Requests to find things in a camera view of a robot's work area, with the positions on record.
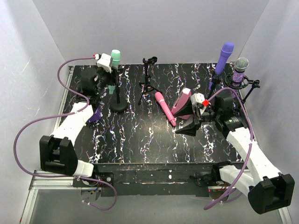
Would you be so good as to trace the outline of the teal green microphone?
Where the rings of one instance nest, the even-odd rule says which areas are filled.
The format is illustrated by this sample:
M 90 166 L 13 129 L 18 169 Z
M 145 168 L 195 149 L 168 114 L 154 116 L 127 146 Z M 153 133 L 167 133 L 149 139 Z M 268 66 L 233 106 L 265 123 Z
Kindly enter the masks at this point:
M 120 59 L 121 59 L 121 52 L 117 49 L 113 49 L 111 51 L 111 57 L 112 57 L 112 63 L 111 66 L 114 68 L 118 68 L 120 64 Z M 108 89 L 109 89 L 109 94 L 112 95 L 114 90 L 115 90 L 116 84 L 109 84 Z

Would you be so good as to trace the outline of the pink microphone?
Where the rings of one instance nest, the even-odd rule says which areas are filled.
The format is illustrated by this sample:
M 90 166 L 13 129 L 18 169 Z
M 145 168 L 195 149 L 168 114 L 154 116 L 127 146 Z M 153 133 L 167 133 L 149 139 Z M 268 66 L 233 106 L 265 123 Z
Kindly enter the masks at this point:
M 168 121 L 171 123 L 171 125 L 173 127 L 175 127 L 176 126 L 176 120 L 173 117 L 167 103 L 165 102 L 165 99 L 164 99 L 163 95 L 160 92 L 156 92 L 155 93 L 155 99 L 160 104 L 160 106 L 161 106 L 163 112 L 165 113 Z

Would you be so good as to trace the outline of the round base stand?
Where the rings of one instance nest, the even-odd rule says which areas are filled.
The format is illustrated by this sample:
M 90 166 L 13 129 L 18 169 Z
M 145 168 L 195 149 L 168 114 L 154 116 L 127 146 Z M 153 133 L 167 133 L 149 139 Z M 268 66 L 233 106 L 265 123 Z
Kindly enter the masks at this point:
M 126 100 L 121 100 L 119 83 L 115 86 L 114 91 L 116 95 L 116 100 L 110 102 L 110 109 L 113 112 L 124 112 L 128 107 L 128 103 Z
M 213 94 L 213 92 L 214 92 L 216 86 L 217 86 L 220 82 L 221 82 L 221 78 L 220 78 L 220 76 L 217 75 L 216 73 L 214 73 L 214 74 L 213 74 L 213 77 L 212 77 L 212 80 L 210 81 L 210 84 L 209 84 L 209 88 L 208 88 L 208 89 L 209 89 L 209 94 L 208 94 L 208 96 L 207 96 L 207 99 L 209 99 L 209 98 L 212 96 L 212 94 Z

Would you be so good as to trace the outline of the round base stand front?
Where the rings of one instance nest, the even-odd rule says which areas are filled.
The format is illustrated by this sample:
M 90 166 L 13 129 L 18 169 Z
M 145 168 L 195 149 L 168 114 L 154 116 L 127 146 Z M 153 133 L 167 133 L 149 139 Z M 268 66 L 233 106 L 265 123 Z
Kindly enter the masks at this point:
M 210 81 L 210 84 L 209 84 L 209 88 L 208 88 L 208 89 L 209 89 L 209 94 L 208 94 L 208 96 L 207 96 L 207 99 L 209 99 L 209 98 L 212 96 L 212 94 L 213 94 L 213 92 L 214 92 L 216 86 L 217 86 L 220 82 L 221 82 L 221 78 L 220 78 L 220 76 L 217 75 L 216 73 L 214 73 L 214 74 L 213 74 L 213 77 L 212 77 L 212 80 Z

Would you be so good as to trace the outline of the black tripod mic stand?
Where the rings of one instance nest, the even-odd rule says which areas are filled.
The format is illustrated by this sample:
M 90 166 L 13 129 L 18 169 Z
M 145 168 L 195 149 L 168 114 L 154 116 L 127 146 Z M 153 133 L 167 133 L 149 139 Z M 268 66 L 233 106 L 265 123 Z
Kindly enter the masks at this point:
M 143 58 L 142 62 L 144 66 L 145 77 L 144 77 L 144 82 L 139 82 L 139 85 L 143 87 L 143 90 L 141 92 L 141 97 L 139 99 L 138 105 L 141 105 L 143 96 L 148 94 L 149 92 L 157 91 L 159 93 L 162 93 L 160 90 L 158 90 L 157 88 L 155 88 L 150 84 L 151 76 L 148 74 L 149 65 L 154 65 L 157 62 L 157 57 L 153 56 L 147 60 Z

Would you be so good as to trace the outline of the glitter purple microphone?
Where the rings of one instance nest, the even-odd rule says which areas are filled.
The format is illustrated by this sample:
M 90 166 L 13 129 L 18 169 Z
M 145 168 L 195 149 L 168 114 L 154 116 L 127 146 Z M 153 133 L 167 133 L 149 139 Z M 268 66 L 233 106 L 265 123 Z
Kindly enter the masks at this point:
M 233 75 L 230 78 L 230 87 L 234 90 L 243 89 L 246 84 L 243 83 L 245 70 L 249 66 L 249 61 L 245 57 L 239 57 L 234 63 Z

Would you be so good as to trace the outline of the purple plastic microphone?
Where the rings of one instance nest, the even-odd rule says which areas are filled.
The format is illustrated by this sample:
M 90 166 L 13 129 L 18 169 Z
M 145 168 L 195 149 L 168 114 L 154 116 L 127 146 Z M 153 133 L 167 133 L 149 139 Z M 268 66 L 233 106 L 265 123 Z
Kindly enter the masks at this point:
M 216 64 L 214 73 L 221 75 L 223 69 L 227 63 L 228 58 L 231 56 L 234 50 L 234 44 L 232 42 L 226 42 L 221 48 L 220 57 Z

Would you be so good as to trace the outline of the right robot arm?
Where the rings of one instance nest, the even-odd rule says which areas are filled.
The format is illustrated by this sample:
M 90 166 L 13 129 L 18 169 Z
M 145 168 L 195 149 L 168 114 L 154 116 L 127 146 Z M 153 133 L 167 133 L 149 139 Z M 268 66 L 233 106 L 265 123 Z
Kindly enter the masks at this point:
M 265 156 L 253 139 L 251 126 L 246 117 L 234 107 L 234 97 L 218 91 L 214 102 L 205 99 L 201 93 L 191 95 L 187 102 L 176 112 L 175 117 L 187 116 L 188 124 L 176 131 L 177 134 L 195 136 L 204 122 L 214 122 L 244 160 L 241 169 L 232 162 L 218 162 L 212 166 L 209 175 L 203 175 L 206 184 L 227 183 L 228 189 L 216 199 L 221 201 L 233 189 L 247 196 L 252 209 L 264 214 L 283 207 L 292 201 L 295 180 L 290 174 L 282 174 Z

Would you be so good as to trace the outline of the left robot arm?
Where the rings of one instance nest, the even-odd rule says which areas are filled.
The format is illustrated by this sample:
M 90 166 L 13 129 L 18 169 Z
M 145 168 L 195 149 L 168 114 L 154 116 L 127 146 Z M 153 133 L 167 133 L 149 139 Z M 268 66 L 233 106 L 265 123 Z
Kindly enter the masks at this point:
M 82 128 L 92 118 L 100 104 L 100 91 L 117 83 L 117 67 L 108 72 L 102 67 L 86 67 L 81 71 L 79 93 L 71 115 L 50 136 L 39 142 L 40 162 L 43 171 L 67 176 L 92 177 L 94 165 L 77 158 L 74 145 Z

